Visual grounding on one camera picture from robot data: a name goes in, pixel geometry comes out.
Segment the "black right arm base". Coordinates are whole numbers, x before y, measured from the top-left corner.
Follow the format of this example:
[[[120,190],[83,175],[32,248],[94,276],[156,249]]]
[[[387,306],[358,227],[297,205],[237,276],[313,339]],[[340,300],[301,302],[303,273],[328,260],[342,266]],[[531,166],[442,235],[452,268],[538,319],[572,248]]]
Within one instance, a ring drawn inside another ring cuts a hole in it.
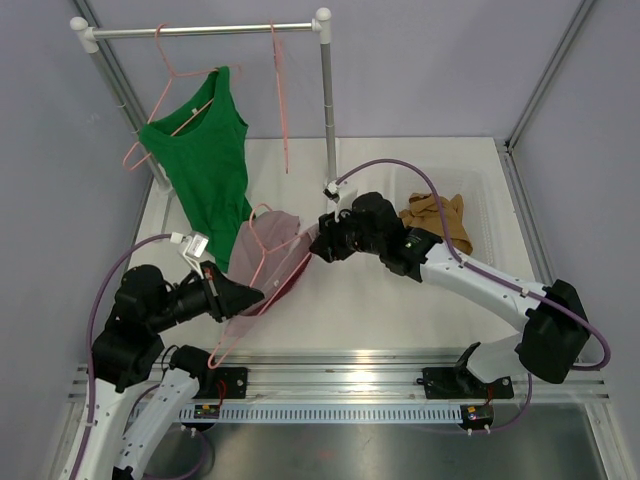
[[[510,400],[514,389],[510,377],[483,383],[467,371],[454,367],[425,367],[416,378],[430,400]]]

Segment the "pink hanger of brown top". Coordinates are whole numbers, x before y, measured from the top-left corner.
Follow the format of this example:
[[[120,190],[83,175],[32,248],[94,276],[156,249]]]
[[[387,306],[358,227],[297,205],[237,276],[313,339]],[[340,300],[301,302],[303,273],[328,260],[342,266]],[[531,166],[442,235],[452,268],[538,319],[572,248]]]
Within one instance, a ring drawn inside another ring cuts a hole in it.
[[[289,125],[288,125],[287,99],[286,99],[286,94],[284,90],[282,42],[280,41],[278,34],[276,32],[275,23],[271,21],[269,26],[270,26],[270,32],[271,32],[272,48],[273,48],[273,61],[274,61],[274,70],[275,70],[275,76],[276,76],[279,117],[280,117],[280,124],[281,124],[281,133],[282,133],[284,171],[286,174],[288,174],[290,169]]]

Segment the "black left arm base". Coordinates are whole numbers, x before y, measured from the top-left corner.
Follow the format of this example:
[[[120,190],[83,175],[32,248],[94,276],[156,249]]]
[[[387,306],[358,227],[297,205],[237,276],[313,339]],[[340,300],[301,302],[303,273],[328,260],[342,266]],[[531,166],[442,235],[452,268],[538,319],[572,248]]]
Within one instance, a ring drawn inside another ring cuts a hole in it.
[[[219,367],[213,371],[214,398],[224,401],[246,398],[249,370],[245,367]]]

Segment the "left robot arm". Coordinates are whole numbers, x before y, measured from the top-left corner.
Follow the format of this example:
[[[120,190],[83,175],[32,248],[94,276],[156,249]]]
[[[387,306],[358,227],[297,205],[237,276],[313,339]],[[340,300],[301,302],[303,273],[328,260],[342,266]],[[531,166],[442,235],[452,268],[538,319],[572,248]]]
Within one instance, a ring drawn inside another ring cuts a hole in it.
[[[264,299],[261,291],[228,279],[214,263],[201,266],[201,273],[192,271],[178,284],[167,282],[153,265],[123,276],[104,330],[91,346],[84,426],[62,478],[142,478],[183,406],[214,390],[208,353],[185,345],[173,354],[142,413],[130,417],[164,350],[162,332],[203,314],[229,320]]]

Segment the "brown tank top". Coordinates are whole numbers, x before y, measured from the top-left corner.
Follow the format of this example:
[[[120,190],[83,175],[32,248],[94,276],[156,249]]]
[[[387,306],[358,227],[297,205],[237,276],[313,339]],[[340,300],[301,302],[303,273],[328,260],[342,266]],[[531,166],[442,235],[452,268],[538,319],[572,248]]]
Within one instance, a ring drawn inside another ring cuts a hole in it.
[[[460,194],[451,199],[441,196],[441,206],[453,246],[466,255],[473,252],[472,242],[463,225],[464,200]],[[444,227],[433,194],[414,193],[408,207],[398,213],[405,228],[419,228],[444,237]]]

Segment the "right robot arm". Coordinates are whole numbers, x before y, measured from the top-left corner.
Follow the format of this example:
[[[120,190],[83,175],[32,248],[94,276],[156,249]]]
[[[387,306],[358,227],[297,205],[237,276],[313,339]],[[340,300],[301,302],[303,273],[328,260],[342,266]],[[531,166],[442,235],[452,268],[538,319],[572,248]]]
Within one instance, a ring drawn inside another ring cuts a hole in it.
[[[325,262],[375,255],[391,273],[456,293],[516,329],[511,337],[471,344],[452,366],[424,368],[418,382],[429,399],[510,399],[511,378],[520,374],[561,384],[590,337],[571,284],[524,282],[453,255],[442,237],[404,226],[377,192],[320,216],[318,227],[310,251]]]

